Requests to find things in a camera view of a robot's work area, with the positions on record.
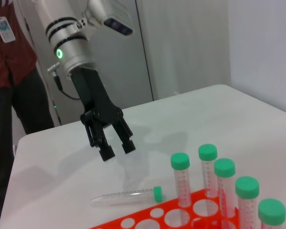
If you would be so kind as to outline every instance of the green cap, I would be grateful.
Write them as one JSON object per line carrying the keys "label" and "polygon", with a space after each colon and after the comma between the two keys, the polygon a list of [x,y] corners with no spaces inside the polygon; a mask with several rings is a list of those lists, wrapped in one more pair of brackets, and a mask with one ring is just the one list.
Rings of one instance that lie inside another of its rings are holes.
{"label": "green cap", "polygon": [[190,166],[190,158],[186,153],[176,153],[171,157],[171,164],[175,170],[184,170]]}
{"label": "green cap", "polygon": [[240,177],[235,183],[236,194],[243,199],[254,199],[259,194],[259,183],[253,177]]}
{"label": "green cap", "polygon": [[215,174],[219,177],[232,177],[235,174],[235,165],[231,159],[222,158],[214,163]]}
{"label": "green cap", "polygon": [[286,217],[285,206],[277,199],[264,199],[258,205],[258,217],[267,225],[282,225]]}
{"label": "green cap", "polygon": [[205,144],[198,149],[199,158],[203,161],[213,161],[217,158],[217,148],[212,144]]}
{"label": "green cap", "polygon": [[155,186],[153,188],[153,196],[157,203],[161,203],[163,201],[162,188],[160,186]]}

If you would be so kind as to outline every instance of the centrifuge tube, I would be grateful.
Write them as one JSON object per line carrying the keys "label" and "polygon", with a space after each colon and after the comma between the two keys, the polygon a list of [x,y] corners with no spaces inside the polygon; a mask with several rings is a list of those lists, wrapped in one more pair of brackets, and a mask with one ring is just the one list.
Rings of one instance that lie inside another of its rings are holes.
{"label": "centrifuge tube", "polygon": [[238,196],[239,229],[256,228],[258,181],[253,177],[240,177],[235,183],[235,191]]}
{"label": "centrifuge tube", "polygon": [[[190,166],[190,158],[186,153],[176,153],[171,157],[171,165],[174,169],[176,189],[178,195],[178,203],[182,208],[192,205],[191,190],[188,168]],[[181,223],[185,225],[189,222],[189,215],[182,211]]]}
{"label": "centrifuge tube", "polygon": [[93,207],[105,207],[138,202],[161,203],[163,199],[162,188],[154,187],[151,189],[106,194],[92,199],[90,203]]}
{"label": "centrifuge tube", "polygon": [[262,229],[282,229],[286,218],[286,209],[277,199],[264,199],[258,205],[258,217]]}
{"label": "centrifuge tube", "polygon": [[[214,172],[214,162],[217,158],[217,148],[212,144],[205,144],[198,149],[199,158],[202,161],[202,169],[204,174],[205,196],[215,198],[218,196],[217,177]],[[207,200],[206,209],[209,216],[216,214],[217,205]]]}
{"label": "centrifuge tube", "polygon": [[[235,165],[231,159],[222,158],[214,163],[215,174],[218,178],[219,207],[223,217],[235,216]],[[226,220],[222,220],[222,229],[232,229],[233,226]]]}

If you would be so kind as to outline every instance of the person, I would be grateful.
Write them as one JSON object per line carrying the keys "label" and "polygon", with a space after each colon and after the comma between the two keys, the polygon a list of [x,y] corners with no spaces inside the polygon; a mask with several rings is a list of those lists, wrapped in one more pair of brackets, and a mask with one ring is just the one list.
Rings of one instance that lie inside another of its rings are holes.
{"label": "person", "polygon": [[53,128],[45,86],[36,69],[37,57],[26,40],[12,4],[0,8],[16,40],[0,35],[0,216],[13,165],[12,109],[26,134]]}

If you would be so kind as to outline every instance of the white table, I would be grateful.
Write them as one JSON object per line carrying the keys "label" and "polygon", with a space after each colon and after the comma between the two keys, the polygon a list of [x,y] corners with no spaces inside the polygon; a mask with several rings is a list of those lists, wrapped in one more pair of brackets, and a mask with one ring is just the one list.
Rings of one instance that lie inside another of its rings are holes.
{"label": "white table", "polygon": [[0,229],[88,229],[150,207],[92,208],[105,193],[161,185],[176,196],[170,156],[190,155],[192,191],[203,187],[197,149],[215,144],[235,161],[236,176],[256,177],[259,200],[286,205],[286,113],[228,86],[217,85],[125,109],[136,151],[125,155],[112,128],[116,157],[103,162],[80,122],[19,142]]}

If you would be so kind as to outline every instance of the green led light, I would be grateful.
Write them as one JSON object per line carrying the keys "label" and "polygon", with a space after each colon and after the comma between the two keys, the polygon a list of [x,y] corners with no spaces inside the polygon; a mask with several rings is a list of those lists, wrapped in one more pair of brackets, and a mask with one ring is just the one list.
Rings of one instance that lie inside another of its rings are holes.
{"label": "green led light", "polygon": [[63,57],[62,50],[60,50],[60,49],[56,50],[56,55],[57,55],[58,59],[61,59]]}

